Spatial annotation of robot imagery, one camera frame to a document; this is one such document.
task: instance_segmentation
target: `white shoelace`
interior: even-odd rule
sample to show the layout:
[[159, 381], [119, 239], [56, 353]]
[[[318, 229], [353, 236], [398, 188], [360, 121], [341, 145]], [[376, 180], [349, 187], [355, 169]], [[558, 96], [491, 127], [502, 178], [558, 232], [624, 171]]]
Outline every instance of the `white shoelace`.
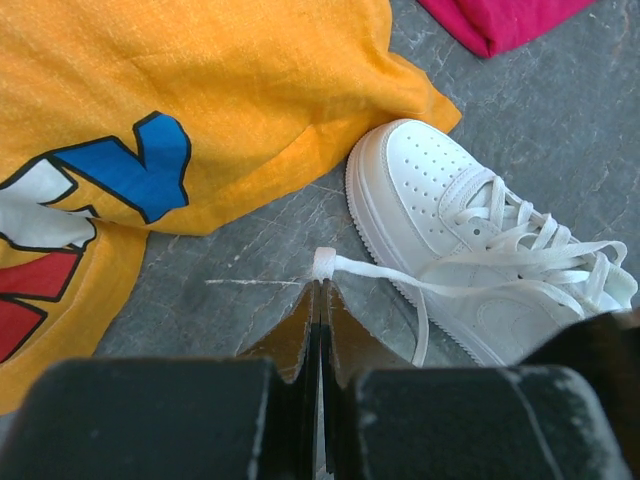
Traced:
[[[332, 248], [319, 248], [313, 266], [313, 277], [322, 280], [333, 278], [335, 270], [342, 270], [371, 278], [386, 278], [394, 282], [418, 288], [417, 299], [418, 338], [412, 362], [422, 366], [429, 342], [429, 322], [424, 292], [433, 292], [446, 297], [480, 294], [497, 288], [515, 288], [523, 291], [543, 293], [559, 304], [573, 310], [579, 318], [584, 318], [582, 305], [559, 285], [584, 282], [584, 298], [589, 307], [599, 310], [598, 301], [602, 295], [612, 262], [620, 266], [627, 254], [626, 245], [617, 241], [585, 242], [572, 241], [567, 227], [559, 225], [550, 214], [540, 215], [529, 202], [506, 204], [507, 189], [500, 177], [493, 179], [491, 203], [489, 207], [472, 207], [456, 215], [454, 221], [462, 224], [472, 218], [482, 218], [494, 223], [502, 230], [504, 220], [514, 223], [491, 239], [484, 252], [463, 253], [436, 260], [429, 264], [422, 275], [450, 264], [479, 266], [517, 267], [522, 277], [518, 281], [507, 282], [483, 288], [455, 287], [417, 280], [397, 270], [350, 260], [336, 254]], [[523, 245], [523, 240], [530, 244]], [[617, 257], [610, 261], [601, 252], [612, 247]]]

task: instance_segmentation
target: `floor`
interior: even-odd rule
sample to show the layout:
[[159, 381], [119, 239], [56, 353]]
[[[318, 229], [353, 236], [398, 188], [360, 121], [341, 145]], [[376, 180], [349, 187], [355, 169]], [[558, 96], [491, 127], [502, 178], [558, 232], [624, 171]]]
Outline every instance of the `floor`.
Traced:
[[[414, 0], [391, 3], [392, 50], [464, 114], [452, 137], [578, 238], [624, 241], [626, 268], [640, 277], [640, 0], [597, 2], [489, 61]], [[131, 300], [97, 355], [233, 355], [251, 345], [296, 299], [316, 247], [368, 259], [343, 176], [341, 165], [205, 238], [151, 235]], [[355, 315], [409, 358], [417, 319], [396, 290], [349, 276], [337, 282]], [[434, 328], [431, 338], [429, 364], [470, 364], [442, 332]], [[0, 442], [10, 419], [0, 418]], [[330, 478], [322, 464], [318, 477]]]

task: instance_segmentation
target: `pink cloth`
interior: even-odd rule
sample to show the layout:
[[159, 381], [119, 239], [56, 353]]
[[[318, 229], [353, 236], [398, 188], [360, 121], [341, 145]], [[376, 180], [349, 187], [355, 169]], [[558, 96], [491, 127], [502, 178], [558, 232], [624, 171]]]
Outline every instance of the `pink cloth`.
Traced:
[[595, 0], [418, 0], [460, 43], [493, 57], [543, 35]]

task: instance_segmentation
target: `yellow fabric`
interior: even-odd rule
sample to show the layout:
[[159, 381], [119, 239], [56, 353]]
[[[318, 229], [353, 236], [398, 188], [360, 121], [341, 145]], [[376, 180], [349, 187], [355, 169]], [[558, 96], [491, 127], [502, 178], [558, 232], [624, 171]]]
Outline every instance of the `yellow fabric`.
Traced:
[[[388, 52], [390, 33], [387, 0], [0, 3], [0, 309], [5, 317], [25, 306], [44, 312], [0, 363], [0, 413], [16, 408], [52, 362], [93, 352], [133, 288], [148, 230], [210, 233], [325, 174], [367, 130], [395, 118], [449, 131], [458, 111], [421, 70]], [[169, 147], [141, 147], [135, 129], [144, 122], [165, 122]], [[146, 218], [83, 170], [104, 165], [113, 174], [110, 157], [94, 154], [74, 168], [70, 154], [59, 153], [102, 139], [149, 170], [147, 155], [170, 151], [178, 161], [182, 147], [171, 139], [182, 138], [180, 129], [189, 144], [179, 185], [186, 205], [175, 200]], [[109, 181], [128, 190], [163, 185], [163, 173], [140, 165], [129, 184]], [[65, 178], [73, 188], [42, 201], [38, 195]], [[177, 188], [171, 198], [180, 197]], [[36, 215], [36, 203], [49, 208]], [[69, 230], [63, 218], [38, 216], [56, 209], [99, 219], [74, 213]], [[7, 220], [15, 212], [21, 227]], [[64, 232], [76, 227], [73, 243]], [[53, 253], [78, 259], [60, 298], [16, 287], [25, 266]], [[15, 334], [9, 320], [0, 320], [0, 346], [2, 335], [6, 343]]]

